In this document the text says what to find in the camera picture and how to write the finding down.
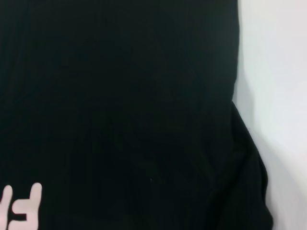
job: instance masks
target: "white graphic print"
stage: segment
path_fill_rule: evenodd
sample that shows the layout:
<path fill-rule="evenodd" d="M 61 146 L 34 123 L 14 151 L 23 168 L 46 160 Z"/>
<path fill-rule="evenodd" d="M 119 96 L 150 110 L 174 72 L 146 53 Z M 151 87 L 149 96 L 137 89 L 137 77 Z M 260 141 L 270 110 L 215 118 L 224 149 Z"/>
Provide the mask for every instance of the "white graphic print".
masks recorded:
<path fill-rule="evenodd" d="M 8 211 L 13 195 L 10 185 L 5 186 L 0 203 L 0 230 L 6 230 L 8 222 Z M 26 214 L 25 221 L 12 220 L 8 230 L 37 230 L 38 229 L 38 209 L 42 197 L 42 185 L 35 183 L 32 185 L 29 199 L 18 199 L 13 203 L 12 211 L 15 214 Z"/>

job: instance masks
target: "white wall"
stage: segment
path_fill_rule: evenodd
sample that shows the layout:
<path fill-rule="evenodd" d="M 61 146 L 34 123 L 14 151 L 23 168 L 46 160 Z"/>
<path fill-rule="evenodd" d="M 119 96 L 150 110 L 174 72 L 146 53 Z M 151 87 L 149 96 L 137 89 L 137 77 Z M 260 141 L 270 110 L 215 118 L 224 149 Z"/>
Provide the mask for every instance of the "white wall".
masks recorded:
<path fill-rule="evenodd" d="M 269 175 L 275 230 L 307 230 L 307 0 L 239 0 L 234 102 Z"/>

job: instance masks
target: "white background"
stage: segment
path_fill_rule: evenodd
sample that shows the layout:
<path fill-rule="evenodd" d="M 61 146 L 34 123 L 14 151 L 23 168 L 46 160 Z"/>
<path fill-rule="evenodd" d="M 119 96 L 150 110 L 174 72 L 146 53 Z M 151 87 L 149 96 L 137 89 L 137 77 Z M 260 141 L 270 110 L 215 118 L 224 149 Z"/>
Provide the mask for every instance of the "white background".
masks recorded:
<path fill-rule="evenodd" d="M 307 0 L 239 0 L 234 102 L 267 167 L 275 230 L 307 230 Z"/>

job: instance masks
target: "black shirt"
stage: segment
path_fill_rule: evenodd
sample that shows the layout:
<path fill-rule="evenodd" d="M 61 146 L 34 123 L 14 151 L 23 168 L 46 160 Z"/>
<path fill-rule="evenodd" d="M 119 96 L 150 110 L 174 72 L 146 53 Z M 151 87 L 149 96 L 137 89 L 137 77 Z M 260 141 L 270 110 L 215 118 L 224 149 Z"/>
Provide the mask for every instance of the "black shirt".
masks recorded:
<path fill-rule="evenodd" d="M 232 103 L 236 0 L 1 5 L 7 224 L 38 210 L 39 230 L 272 229 Z M 33 185 L 26 217 L 12 204 Z"/>

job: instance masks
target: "person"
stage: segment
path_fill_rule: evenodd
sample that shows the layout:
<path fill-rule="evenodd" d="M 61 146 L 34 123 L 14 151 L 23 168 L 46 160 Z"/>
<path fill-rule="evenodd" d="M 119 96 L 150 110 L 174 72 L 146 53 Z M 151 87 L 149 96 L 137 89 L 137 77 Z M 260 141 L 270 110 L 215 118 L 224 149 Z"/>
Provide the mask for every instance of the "person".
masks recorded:
<path fill-rule="evenodd" d="M 232 103 L 237 1 L 6 10 L 3 229 L 272 229 L 266 170 Z M 11 204 L 34 185 L 30 225 Z"/>

